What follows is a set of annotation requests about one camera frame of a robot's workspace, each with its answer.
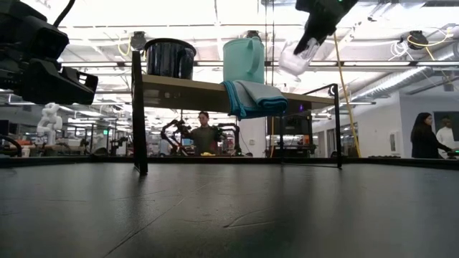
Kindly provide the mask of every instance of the ceiling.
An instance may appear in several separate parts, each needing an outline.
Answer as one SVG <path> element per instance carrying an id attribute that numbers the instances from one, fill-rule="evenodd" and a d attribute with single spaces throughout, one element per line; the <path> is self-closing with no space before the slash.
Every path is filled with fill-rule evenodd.
<path id="1" fill-rule="evenodd" d="M 42 12 L 53 22 L 67 4 L 63 0 L 23 0 Z M 70 45 L 61 56 L 62 62 L 121 62 L 130 61 L 128 41 L 134 31 L 144 31 L 148 39 L 168 37 L 184 40 L 197 48 L 197 61 L 221 61 L 222 46 L 232 39 L 243 37 L 247 30 L 258 30 L 268 49 L 266 60 L 277 61 L 286 41 L 298 40 L 308 14 L 296 11 L 294 0 L 275 1 L 264 6 L 261 0 L 130 0 L 114 4 L 111 0 L 79 0 L 60 25 L 67 33 Z M 409 55 L 396 57 L 391 47 L 411 30 L 422 30 L 434 52 L 459 37 L 459 7 L 421 7 L 420 1 L 401 1 L 403 4 L 384 5 L 376 10 L 376 1 L 359 2 L 338 24 L 341 60 L 399 61 Z M 448 31 L 451 37 L 445 39 Z M 408 50 L 413 59 L 427 57 L 425 50 Z M 316 61 L 336 60 L 333 37 L 321 46 Z M 129 91 L 131 71 L 129 67 L 85 68 L 86 72 L 99 76 L 98 90 Z M 344 82 L 351 94 L 390 73 L 391 70 L 353 70 L 344 72 Z M 195 67 L 194 80 L 221 82 L 221 67 Z M 277 68 L 268 69 L 267 83 L 282 91 L 302 94 L 318 87 L 339 82 L 336 70 L 307 71 L 301 82 L 282 76 Z M 420 82 L 428 85 L 429 81 Z M 419 94 L 438 94 L 434 87 Z M 326 92 L 316 93 L 326 96 Z M 97 101 L 130 102 L 129 94 L 96 95 Z M 126 112 L 128 105 L 121 105 Z M 96 107 L 110 112 L 106 107 Z M 147 116 L 168 118 L 167 110 L 149 110 Z"/>

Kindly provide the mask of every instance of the wooden shelf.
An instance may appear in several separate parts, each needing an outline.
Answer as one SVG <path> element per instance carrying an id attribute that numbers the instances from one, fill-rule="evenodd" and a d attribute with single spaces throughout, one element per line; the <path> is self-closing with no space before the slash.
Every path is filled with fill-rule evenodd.
<path id="1" fill-rule="evenodd" d="M 206 110 L 228 113 L 230 102 L 224 85 L 172 77 L 142 75 L 146 107 Z M 288 99 L 287 113 L 315 110 L 333 105 L 332 98 L 283 93 Z"/>

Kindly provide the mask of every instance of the black pot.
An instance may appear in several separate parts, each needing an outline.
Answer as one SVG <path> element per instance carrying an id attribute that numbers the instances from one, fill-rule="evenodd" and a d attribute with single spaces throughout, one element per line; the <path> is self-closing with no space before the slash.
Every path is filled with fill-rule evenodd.
<path id="1" fill-rule="evenodd" d="M 153 39 L 145 44 L 146 73 L 191 80 L 196 49 L 178 39 Z"/>

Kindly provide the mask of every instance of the ceiling duct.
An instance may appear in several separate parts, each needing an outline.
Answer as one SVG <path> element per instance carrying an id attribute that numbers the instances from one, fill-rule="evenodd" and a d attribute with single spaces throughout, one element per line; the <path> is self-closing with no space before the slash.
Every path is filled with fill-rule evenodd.
<path id="1" fill-rule="evenodd" d="M 450 44 L 442 49 L 433 53 L 433 56 L 437 61 L 454 60 L 453 47 L 456 45 Z M 432 61 L 430 57 L 421 59 L 422 61 Z M 418 67 L 405 72 L 395 72 L 370 85 L 364 87 L 360 91 L 354 94 L 352 100 L 360 100 L 362 98 L 378 98 L 385 97 L 389 94 L 411 85 L 416 82 L 424 80 L 426 77 L 430 77 L 435 73 L 431 67 Z"/>

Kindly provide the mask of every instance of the woman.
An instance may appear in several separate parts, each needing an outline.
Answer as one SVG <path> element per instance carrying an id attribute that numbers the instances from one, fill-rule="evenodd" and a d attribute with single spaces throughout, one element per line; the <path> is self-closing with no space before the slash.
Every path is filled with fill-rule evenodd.
<path id="1" fill-rule="evenodd" d="M 429 113 L 417 115 L 411 131 L 411 143 L 413 158 L 440 158 L 438 149 L 451 151 L 450 148 L 439 143 L 432 132 L 432 115 Z"/>

